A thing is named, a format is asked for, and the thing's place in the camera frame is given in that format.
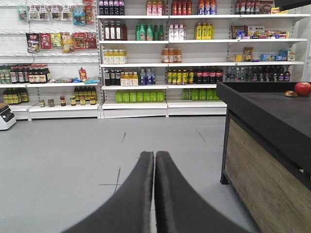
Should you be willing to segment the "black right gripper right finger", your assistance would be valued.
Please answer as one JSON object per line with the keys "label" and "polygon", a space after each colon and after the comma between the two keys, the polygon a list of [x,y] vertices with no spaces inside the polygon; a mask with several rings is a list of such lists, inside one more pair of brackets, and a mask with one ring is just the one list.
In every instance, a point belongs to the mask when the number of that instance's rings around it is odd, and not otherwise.
{"label": "black right gripper right finger", "polygon": [[181,174],[167,151],[155,159],[155,214],[159,233],[245,233],[208,204]]}

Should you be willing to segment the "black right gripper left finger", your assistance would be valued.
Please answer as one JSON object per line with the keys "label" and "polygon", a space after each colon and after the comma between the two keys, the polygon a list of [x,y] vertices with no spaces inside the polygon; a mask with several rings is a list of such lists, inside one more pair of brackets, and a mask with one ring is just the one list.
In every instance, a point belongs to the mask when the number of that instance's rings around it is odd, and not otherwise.
{"label": "black right gripper left finger", "polygon": [[149,233],[154,153],[144,151],[120,188],[92,214],[66,233]]}

